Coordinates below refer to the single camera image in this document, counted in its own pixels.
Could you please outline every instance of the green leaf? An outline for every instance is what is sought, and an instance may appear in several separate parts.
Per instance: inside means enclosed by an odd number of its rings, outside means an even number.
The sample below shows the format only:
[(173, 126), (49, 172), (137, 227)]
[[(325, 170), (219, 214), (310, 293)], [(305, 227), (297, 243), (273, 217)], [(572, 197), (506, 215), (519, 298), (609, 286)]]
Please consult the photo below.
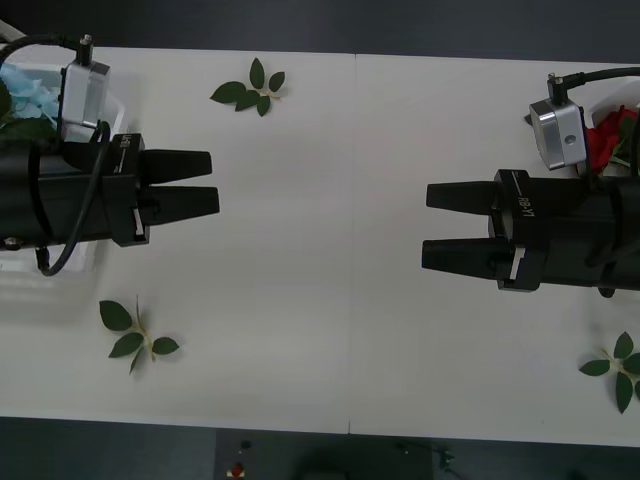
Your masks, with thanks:
[(11, 112), (11, 95), (7, 86), (0, 80), (0, 118), (9, 112)]
[(129, 375), (131, 375), (131, 372), (133, 372), (133, 369), (136, 368), (136, 363), (138, 363), (138, 358), (140, 358), (140, 355), (142, 355), (142, 352), (144, 352), (144, 347), (139, 348), (138, 353), (136, 353), (136, 356), (133, 357), (133, 360), (131, 361), (131, 366), (129, 367)]
[(218, 103), (234, 103), (247, 91), (247, 87), (241, 82), (223, 83), (211, 95), (211, 100)]
[(609, 360), (592, 360), (591, 362), (585, 363), (582, 368), (580, 368), (580, 371), (590, 377), (599, 377), (607, 373), (609, 368), (611, 368)]
[(624, 413), (627, 409), (631, 397), (633, 397), (633, 383), (624, 373), (619, 372), (616, 378), (616, 403), (620, 413)]
[(140, 348), (143, 340), (144, 338), (142, 337), (142, 334), (138, 332), (127, 333), (113, 346), (113, 350), (111, 350), (109, 358), (124, 357), (125, 355), (132, 354)]
[(624, 361), (624, 369), (633, 374), (640, 375), (640, 353), (634, 353)]
[(169, 355), (179, 348), (180, 346), (173, 338), (160, 337), (157, 338), (155, 342), (153, 342), (153, 348), (151, 350), (157, 355)]
[(251, 85), (253, 85), (253, 88), (264, 87), (264, 68), (260, 63), (260, 60), (258, 60), (257, 58), (254, 58), (253, 63), (251, 64), (249, 80), (251, 80)]
[(29, 140), (44, 147), (55, 138), (56, 131), (46, 117), (17, 119), (0, 129), (0, 145), (6, 142)]
[(616, 342), (616, 348), (613, 350), (613, 356), (616, 358), (627, 358), (633, 351), (633, 340), (627, 332), (624, 332)]
[(284, 83), (284, 72), (278, 72), (271, 75), (269, 79), (269, 90), (277, 92)]
[(260, 97), (260, 100), (258, 100), (258, 113), (261, 117), (264, 117), (267, 114), (270, 106), (271, 99), (268, 96), (264, 95)]
[(236, 112), (241, 112), (247, 108), (254, 107), (258, 103), (258, 100), (260, 100), (260, 94), (255, 90), (248, 90), (240, 97), (238, 103), (236, 103)]
[(140, 327), (140, 330), (142, 330), (142, 332), (146, 334), (146, 329), (144, 328), (144, 324), (142, 323), (142, 315), (140, 315), (140, 304), (138, 303), (137, 295), (136, 295), (136, 320), (138, 322), (138, 327)]
[(100, 316), (102, 323), (113, 332), (128, 330), (133, 325), (131, 315), (118, 302), (103, 300), (100, 302)]

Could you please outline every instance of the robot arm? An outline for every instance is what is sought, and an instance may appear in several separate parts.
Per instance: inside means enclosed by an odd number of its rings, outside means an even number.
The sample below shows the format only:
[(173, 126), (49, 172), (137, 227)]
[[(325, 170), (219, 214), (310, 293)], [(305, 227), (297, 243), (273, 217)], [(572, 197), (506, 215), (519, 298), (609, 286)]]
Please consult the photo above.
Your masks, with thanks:
[[(36, 249), (38, 267), (55, 275), (78, 242), (112, 239), (118, 245), (149, 242), (151, 226), (220, 211), (214, 187), (156, 186), (212, 172), (208, 152), (145, 150), (140, 134), (110, 138), (101, 120), (109, 67), (92, 59), (93, 43), (39, 35), (0, 51), (0, 66), (18, 48), (58, 45), (76, 51), (62, 71), (58, 139), (43, 150), (12, 142), (0, 151), (0, 250)], [(89, 143), (66, 142), (65, 129), (95, 130)], [(66, 244), (49, 265), (47, 246)]]
[(489, 238), (427, 240), (422, 266), (495, 280), (505, 290), (541, 283), (640, 290), (640, 122), (632, 134), (631, 177), (595, 177), (582, 108), (567, 91), (586, 82), (640, 76), (640, 68), (550, 75), (549, 98), (530, 106), (540, 156), (550, 170), (586, 163), (576, 179), (530, 178), (499, 170), (493, 182), (429, 185), (427, 206), (489, 219)]

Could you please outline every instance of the blue artificial flower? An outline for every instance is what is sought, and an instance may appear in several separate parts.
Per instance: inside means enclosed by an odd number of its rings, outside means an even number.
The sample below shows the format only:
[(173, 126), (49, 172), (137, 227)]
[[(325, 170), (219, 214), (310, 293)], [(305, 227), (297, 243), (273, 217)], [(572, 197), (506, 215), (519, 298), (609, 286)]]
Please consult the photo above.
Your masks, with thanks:
[(2, 65), (0, 79), (11, 95), (11, 113), (18, 118), (40, 118), (45, 115), (57, 128), (59, 88), (45, 88), (42, 80), (32, 80), (25, 72), (10, 64)]

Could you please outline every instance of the screw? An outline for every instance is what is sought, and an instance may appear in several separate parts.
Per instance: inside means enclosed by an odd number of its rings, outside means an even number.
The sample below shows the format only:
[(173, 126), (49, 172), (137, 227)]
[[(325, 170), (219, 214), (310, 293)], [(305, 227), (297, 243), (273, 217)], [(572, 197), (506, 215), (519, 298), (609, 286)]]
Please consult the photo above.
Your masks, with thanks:
[(8, 237), (4, 239), (4, 247), (10, 251), (20, 250), (22, 246), (22, 240), (16, 237)]

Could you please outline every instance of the leaf stem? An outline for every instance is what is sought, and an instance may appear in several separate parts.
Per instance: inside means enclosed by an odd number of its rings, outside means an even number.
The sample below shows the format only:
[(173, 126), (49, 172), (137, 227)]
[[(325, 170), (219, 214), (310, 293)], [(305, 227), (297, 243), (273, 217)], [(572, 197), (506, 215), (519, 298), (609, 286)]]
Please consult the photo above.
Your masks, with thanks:
[(618, 367), (618, 370), (622, 373), (624, 373), (627, 377), (629, 377), (630, 379), (635, 378), (634, 375), (632, 375), (631, 373), (627, 372), (627, 370), (625, 370), (625, 368), (620, 364), (620, 362), (618, 360), (616, 360), (615, 358), (611, 357), (611, 355), (609, 355), (609, 352), (607, 352), (606, 349), (602, 349), (602, 353), (604, 353), (607, 358), (609, 359), (609, 361), (611, 363), (613, 363), (616, 367)]
[(147, 347), (149, 348), (149, 355), (151, 355), (151, 361), (155, 362), (156, 354), (153, 353), (153, 344), (151, 343), (151, 338), (149, 337), (149, 334), (140, 323), (140, 313), (137, 311), (137, 309), (136, 309), (136, 324), (133, 326), (133, 328), (136, 329), (138, 332), (140, 332), (144, 337), (144, 339), (147, 341)]
[(274, 100), (280, 100), (280, 97), (275, 95), (271, 90), (265, 90), (265, 89), (262, 89), (262, 88), (261, 89), (254, 88), (253, 90), (258, 92), (260, 95), (264, 95), (266, 97), (271, 97)]

